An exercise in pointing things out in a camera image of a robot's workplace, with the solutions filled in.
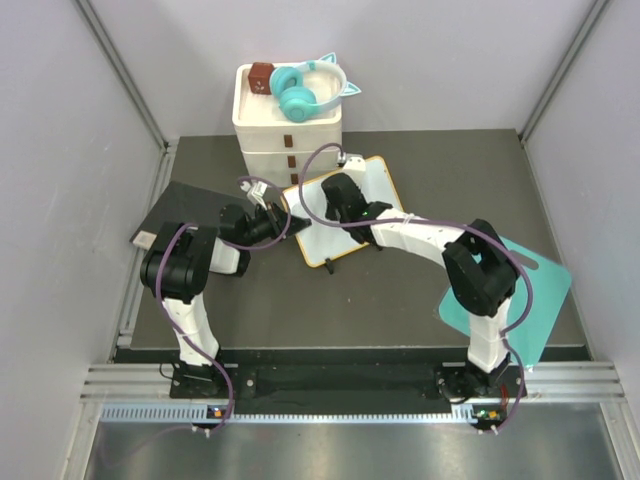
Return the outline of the yellow framed whiteboard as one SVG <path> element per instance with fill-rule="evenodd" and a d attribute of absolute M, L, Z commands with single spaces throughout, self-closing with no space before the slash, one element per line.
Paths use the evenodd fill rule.
<path fill-rule="evenodd" d="M 353 157 L 344 167 L 307 180 L 303 186 L 284 191 L 291 213 L 307 219 L 314 213 L 321 220 L 296 235 L 307 266 L 317 268 L 364 247 L 365 237 L 342 227 L 328 227 L 328 222 L 349 223 L 369 220 L 371 204 L 403 209 L 391 173 L 380 156 Z"/>

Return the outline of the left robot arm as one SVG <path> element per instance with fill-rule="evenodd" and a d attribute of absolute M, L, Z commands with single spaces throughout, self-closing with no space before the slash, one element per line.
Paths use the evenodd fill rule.
<path fill-rule="evenodd" d="M 204 289 L 211 273 L 242 276 L 252 249 L 285 240 L 311 226 L 268 202 L 249 214 L 238 204 L 219 213 L 216 226 L 178 221 L 161 224 L 140 268 L 140 280 L 168 316 L 179 343 L 173 362 L 172 398 L 214 398 L 229 392 L 218 359 L 220 345 L 212 333 Z"/>

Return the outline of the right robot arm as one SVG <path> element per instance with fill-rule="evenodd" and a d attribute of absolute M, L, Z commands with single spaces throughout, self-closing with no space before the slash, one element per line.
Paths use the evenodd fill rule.
<path fill-rule="evenodd" d="M 395 248 L 444 268 L 457 302 L 468 312 L 470 344 L 464 370 L 440 375 L 442 392 L 452 397 L 487 396 L 504 380 L 510 353 L 501 331 L 507 326 L 519 272 L 501 251 L 504 243 L 484 220 L 470 233 L 459 227 L 426 225 L 391 204 L 369 202 L 344 173 L 321 183 L 326 218 L 336 220 L 358 243 Z"/>

